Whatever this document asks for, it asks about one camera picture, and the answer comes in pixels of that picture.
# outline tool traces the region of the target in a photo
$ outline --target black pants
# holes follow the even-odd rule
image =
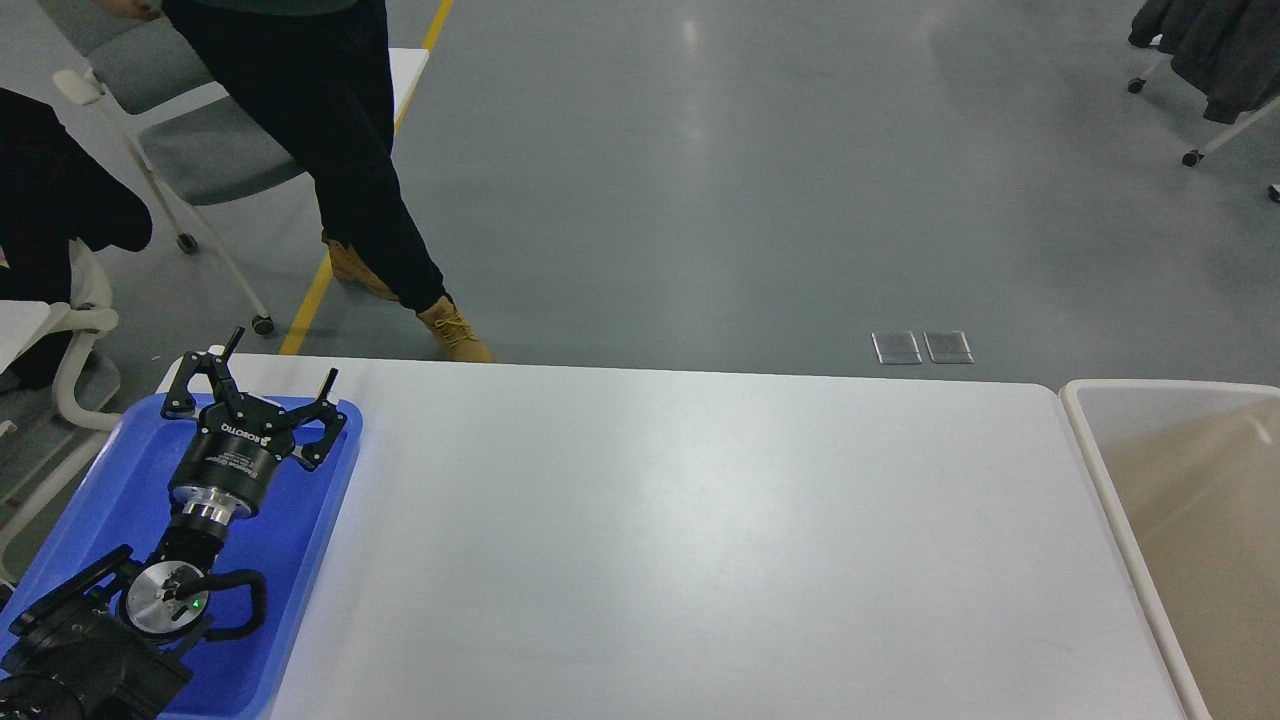
[[[147,206],[63,128],[52,108],[0,88],[0,300],[69,302],[68,241],[93,250],[142,250],[151,240]],[[70,333],[37,342],[15,360],[22,387],[54,379]]]
[[[340,13],[273,17],[193,0],[164,12],[227,92],[315,179],[320,220],[421,313],[444,275],[401,199],[384,0]]]

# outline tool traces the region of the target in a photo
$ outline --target chair leg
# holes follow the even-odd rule
[[[1156,74],[1156,70],[1158,70],[1160,68],[1167,65],[1170,60],[1172,60],[1172,55],[1161,54],[1160,59],[1156,60],[1155,64],[1143,70],[1140,76],[1129,81],[1129,92],[1134,95],[1142,92],[1142,87],[1147,85],[1147,81],[1151,79],[1151,76]]]
[[[133,145],[133,141],[129,140],[129,133],[124,132],[124,128],[114,117],[111,117],[111,113],[108,113],[106,108],[101,104],[97,104],[97,109],[102,113],[102,117],[106,118],[108,124],[111,126],[111,128],[115,129],[115,133],[120,136],[120,142],[124,143],[124,149],[129,151],[129,158],[133,159],[133,164],[137,165],[138,170],[142,173],[143,182],[147,183],[147,187],[151,190],[151,195],[154,195],[156,201],[160,202],[160,210],[164,213],[165,219],[169,220],[169,227],[172,227],[177,233],[178,247],[180,247],[187,255],[191,255],[197,249],[196,240],[191,237],[191,233],[182,228],[180,223],[178,223],[178,217],[174,215],[173,208],[169,206],[169,201],[165,199],[164,193],[160,192],[159,178],[151,172],[151,167],[147,165],[146,159],[142,158],[142,152],[136,145]]]
[[[1187,165],[1188,168],[1197,165],[1201,160],[1208,158],[1210,154],[1212,154],[1215,150],[1226,145],[1228,141],[1230,141],[1233,137],[1244,132],[1244,128],[1265,118],[1267,113],[1275,110],[1277,105],[1280,105],[1280,96],[1276,96],[1274,100],[1271,100],[1271,102],[1267,102],[1258,110],[1249,113],[1243,119],[1236,120],[1235,124],[1222,131],[1221,135],[1204,143],[1203,149],[1192,150],[1187,155],[1183,155],[1183,164]]]
[[[160,181],[160,187],[173,193],[173,190],[169,186],[166,186],[164,181]],[[244,277],[244,273],[241,272],[239,265],[236,264],[236,260],[227,251],[227,245],[223,242],[221,236],[218,234],[218,231],[214,229],[214,225],[211,225],[209,220],[205,219],[205,215],[198,209],[192,206],[186,200],[180,200],[180,197],[179,201],[182,202],[183,208],[186,208],[187,211],[191,213],[191,217],[195,218],[196,224],[200,225],[202,237],[210,241],[210,243],[214,246],[214,251],[218,252],[218,256],[221,258],[224,263],[227,263],[227,268],[232,272],[232,275],[236,277],[236,282],[239,283],[241,290],[244,291],[244,296],[248,299],[250,304],[253,306],[253,310],[257,313],[257,315],[255,315],[252,320],[253,332],[261,336],[271,334],[271,332],[275,329],[275,323],[271,320],[271,313],[266,309],[266,305],[262,304],[262,300],[257,296],[257,292],[253,290],[253,286],[248,283],[248,279]]]
[[[72,343],[63,355],[63,361],[58,364],[58,374],[54,375],[54,402],[58,413],[73,425],[88,428],[91,430],[110,430],[120,421],[119,413],[95,413],[81,407],[76,400],[76,380],[84,372],[84,363],[88,354],[97,342],[93,332],[77,332],[72,337]]]
[[[6,583],[17,583],[18,574],[5,568],[4,553],[9,550],[9,543],[13,538],[18,537],[18,533],[23,530],[31,521],[45,509],[58,493],[67,487],[67,483],[72,482],[81,470],[84,469],[95,457],[102,446],[106,445],[106,438],[110,433],[93,433],[93,436],[81,443],[79,447],[73,450],[56,468],[36,486],[36,489],[31,492],[27,500],[23,501],[22,506],[18,507],[18,512],[9,519],[4,527],[0,527],[0,579]]]

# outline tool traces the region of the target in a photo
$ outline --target yellow floor line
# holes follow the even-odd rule
[[[440,29],[444,28],[444,20],[449,17],[451,8],[453,8],[453,0],[440,0],[440,6],[435,10],[431,27],[426,31],[426,37],[422,40],[422,47],[431,51],[435,50],[435,41],[440,37]],[[413,92],[416,90],[417,86],[415,86],[413,91],[410,91],[408,99],[404,101],[404,108],[401,110],[399,117],[396,118],[397,131],[399,129],[401,120],[408,113],[408,106],[413,104]],[[311,323],[316,319],[320,302],[324,301],[324,293],[329,290],[329,281],[332,279],[333,269],[329,266],[329,254],[326,252],[320,260],[320,266],[316,268],[315,277],[311,278],[311,287],[307,288],[307,293],[302,299],[302,305],[298,306],[298,313],[293,316],[293,322],[289,323],[289,332],[285,333],[284,342],[280,343],[280,350],[276,351],[278,355],[297,355],[302,350],[302,341],[307,338],[307,332],[311,331]]]

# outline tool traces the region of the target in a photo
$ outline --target white table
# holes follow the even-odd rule
[[[360,460],[273,720],[1180,719],[1037,386],[238,355]]]
[[[399,126],[401,118],[404,117],[408,102],[413,97],[413,90],[417,88],[417,81],[422,77],[422,70],[426,69],[426,60],[430,59],[431,51],[425,47],[392,47],[387,54],[390,58],[392,95],[396,100],[396,114],[392,117]]]
[[[0,372],[38,337],[51,311],[47,302],[0,300]]]

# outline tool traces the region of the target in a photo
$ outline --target blue tray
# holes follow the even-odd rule
[[[207,395],[195,397],[200,406],[210,402]],[[169,478],[195,432],[191,421],[161,419],[163,400],[163,395],[151,396],[124,414],[0,614],[0,652],[17,641],[8,632],[9,624],[45,593],[119,544],[132,546],[133,559],[143,561],[160,541],[169,524]],[[296,407],[312,398],[271,400]],[[356,462],[364,420],[349,402],[339,402],[338,410],[347,415],[347,425],[324,465],[307,473],[285,460],[260,514],[232,524],[227,547],[214,565],[216,573],[248,568],[266,577],[266,621],[247,638],[202,642],[188,652],[183,664],[196,676],[160,717],[248,720],[268,708],[284,675]],[[306,427],[296,437],[301,445],[321,433],[319,425]],[[215,594],[210,612],[215,626],[239,625],[251,615],[248,591]]]

